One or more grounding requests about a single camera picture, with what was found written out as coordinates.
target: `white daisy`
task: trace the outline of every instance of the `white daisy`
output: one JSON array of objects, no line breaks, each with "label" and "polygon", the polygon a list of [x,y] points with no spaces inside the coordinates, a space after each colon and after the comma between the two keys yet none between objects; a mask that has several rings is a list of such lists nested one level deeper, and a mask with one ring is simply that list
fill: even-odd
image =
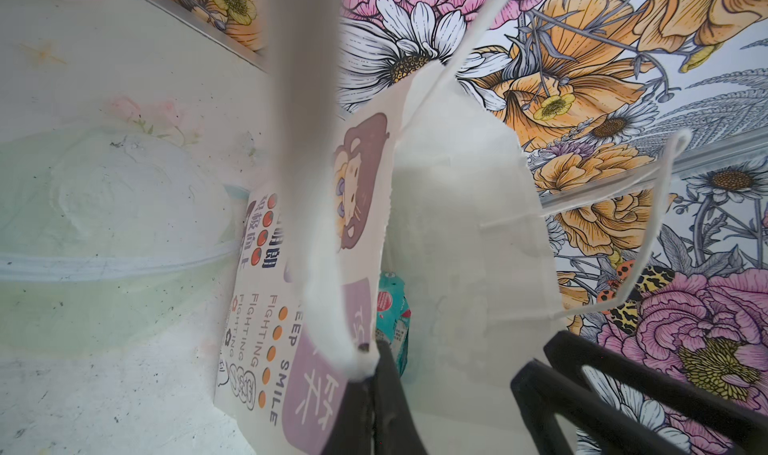
[{"label": "white daisy", "polygon": [[768,159],[721,168],[686,181],[688,188],[699,194],[712,195],[717,204],[725,203],[729,198],[736,203],[745,198],[757,200],[768,196]]},{"label": "white daisy", "polygon": [[547,232],[549,233],[549,246],[552,247],[552,252],[557,255],[565,245],[565,231],[560,223],[554,219],[553,215],[549,215],[546,218]]},{"label": "white daisy", "polygon": [[[440,18],[424,2],[411,15],[394,0],[376,0],[385,29],[370,22],[342,22],[342,54],[339,102],[355,112],[384,88],[398,83],[432,60],[445,63],[464,37],[467,24],[460,11]],[[473,53],[457,74],[466,92],[488,110],[504,109],[504,98],[477,86],[481,78],[503,70],[512,59],[507,53]]]},{"label": "white daisy", "polygon": [[[619,383],[601,371],[584,366],[582,369],[587,377],[587,382],[603,402],[611,405],[616,411],[622,412],[633,421],[642,423],[647,428],[658,433],[669,443],[679,449],[690,453],[690,439],[688,436],[669,427],[664,423],[664,409],[656,400],[645,400],[643,393],[629,385]],[[576,455],[599,455],[600,446],[586,432],[576,430],[578,434],[578,449]]]},{"label": "white daisy", "polygon": [[628,142],[653,123],[658,114],[659,109],[651,101],[625,104],[619,110],[609,114],[604,122],[592,128],[590,133],[580,139],[590,140],[598,145]]}]

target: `purple label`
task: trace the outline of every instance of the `purple label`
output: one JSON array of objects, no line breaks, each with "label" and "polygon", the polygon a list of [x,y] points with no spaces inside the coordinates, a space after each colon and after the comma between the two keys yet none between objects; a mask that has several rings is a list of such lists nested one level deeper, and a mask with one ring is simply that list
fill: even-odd
[{"label": "purple label", "polygon": [[[368,278],[343,285],[342,290],[350,333],[358,345],[370,343],[371,293]],[[299,339],[288,377],[283,405],[283,433],[295,448],[317,455],[333,429],[346,389],[346,378],[322,358],[308,335],[309,332],[304,332]]]}]

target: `white paper bag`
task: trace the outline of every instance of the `white paper bag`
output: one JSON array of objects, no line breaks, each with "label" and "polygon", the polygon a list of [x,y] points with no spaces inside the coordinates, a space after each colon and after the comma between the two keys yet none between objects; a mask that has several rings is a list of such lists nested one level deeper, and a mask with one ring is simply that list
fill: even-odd
[{"label": "white paper bag", "polygon": [[[382,246],[395,144],[414,76],[376,96],[338,131],[327,187],[336,207],[334,251],[344,297],[340,320],[356,345],[376,326]],[[291,287],[280,193],[269,183],[249,200],[224,339],[215,405],[234,417],[257,453],[320,453],[347,379],[318,353]],[[301,241],[296,247],[302,248]]]}]

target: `teal package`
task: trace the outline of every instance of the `teal package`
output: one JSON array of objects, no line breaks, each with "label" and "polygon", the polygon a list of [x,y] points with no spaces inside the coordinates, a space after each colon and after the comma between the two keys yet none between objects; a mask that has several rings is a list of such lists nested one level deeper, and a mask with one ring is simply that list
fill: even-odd
[{"label": "teal package", "polygon": [[408,364],[408,327],[411,324],[405,286],[402,278],[391,271],[383,271],[376,299],[376,339],[389,344],[400,375]]}]

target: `orange flower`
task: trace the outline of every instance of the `orange flower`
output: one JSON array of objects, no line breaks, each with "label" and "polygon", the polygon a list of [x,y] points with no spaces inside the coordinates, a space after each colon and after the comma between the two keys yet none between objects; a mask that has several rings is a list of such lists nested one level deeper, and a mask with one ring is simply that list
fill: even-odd
[{"label": "orange flower", "polygon": [[653,162],[651,157],[638,155],[638,150],[627,144],[606,143],[588,158],[582,158],[580,154],[575,153],[552,158],[547,164],[536,169],[533,180],[538,191],[549,190],[558,193],[649,162]]},{"label": "orange flower", "polygon": [[[571,287],[571,280],[576,277],[576,274],[572,271],[559,271],[558,272],[558,285],[560,285],[560,295],[563,297],[563,308],[570,310],[571,308],[581,307],[589,303],[589,295],[587,290],[582,287]],[[568,320],[568,329],[571,333],[576,335],[581,334],[581,327],[584,322],[580,316],[566,317]]]},{"label": "orange flower", "polygon": [[673,52],[693,34],[697,45],[714,46],[768,18],[768,0],[648,0],[643,8],[634,28],[640,50]]},{"label": "orange flower", "polygon": [[[619,8],[623,2],[568,0],[563,7],[563,0],[547,0],[542,13],[556,18],[573,12],[565,22],[583,29],[615,10],[604,22],[604,34],[600,36],[631,45],[638,40],[634,28],[640,14],[632,16],[629,5]],[[531,141],[528,151],[545,147],[590,118],[600,124],[609,113],[636,102],[642,95],[641,84],[624,81],[634,75],[634,70],[630,58],[617,60],[622,48],[560,26],[549,29],[548,34],[558,52],[574,60],[555,58],[542,47],[540,71],[514,80],[499,81],[498,76],[485,80],[491,85],[489,88],[507,101],[507,107],[495,113],[497,118],[514,129],[520,143]],[[518,55],[520,52],[514,46],[510,56]],[[645,63],[642,69],[648,71],[651,67]]]},{"label": "orange flower", "polygon": [[[671,194],[669,204],[676,197]],[[612,255],[614,247],[633,250],[643,244],[652,202],[653,192],[643,190],[564,211],[554,218],[562,225],[571,247],[589,256]]]}]

